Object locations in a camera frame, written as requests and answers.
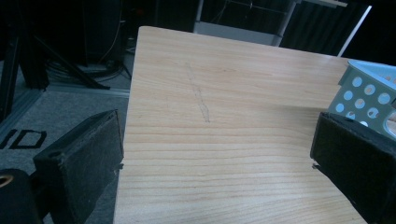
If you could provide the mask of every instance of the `wooden tabletop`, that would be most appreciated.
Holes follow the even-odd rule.
[[[139,31],[115,223],[364,223],[309,157],[347,60]]]

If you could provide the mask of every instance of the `carpeted floor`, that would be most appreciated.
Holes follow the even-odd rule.
[[[125,66],[132,73],[134,56],[125,56]],[[117,109],[120,116],[120,128],[123,135],[126,111],[128,106],[129,88],[131,79],[125,71],[120,72],[110,80],[101,82],[110,86],[110,91],[91,91],[80,85],[51,82],[46,91],[40,91],[37,100],[18,117],[18,120],[0,123],[0,142],[4,142],[5,136],[15,132],[8,141],[0,148],[0,170],[17,168],[31,174],[35,167],[33,156],[48,147],[72,128],[80,124],[84,119],[104,112]],[[29,94],[24,87],[21,71],[15,90],[14,102],[17,102],[24,94]],[[47,135],[42,145],[38,148],[12,149],[12,143],[17,136],[25,133],[19,146],[34,145],[45,132]],[[112,223],[114,215],[115,198],[118,177],[107,186],[105,192],[97,202],[97,205],[86,223]],[[52,223],[50,216],[44,219],[44,223]]]

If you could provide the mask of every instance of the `polka dot basket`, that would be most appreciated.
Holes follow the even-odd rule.
[[[341,89],[329,112],[354,119],[396,140],[396,133],[389,127],[396,121],[395,66],[350,60],[338,84]]]

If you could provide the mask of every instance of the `wooden table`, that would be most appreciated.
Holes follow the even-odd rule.
[[[309,157],[347,60],[139,31],[115,223],[364,223]]]

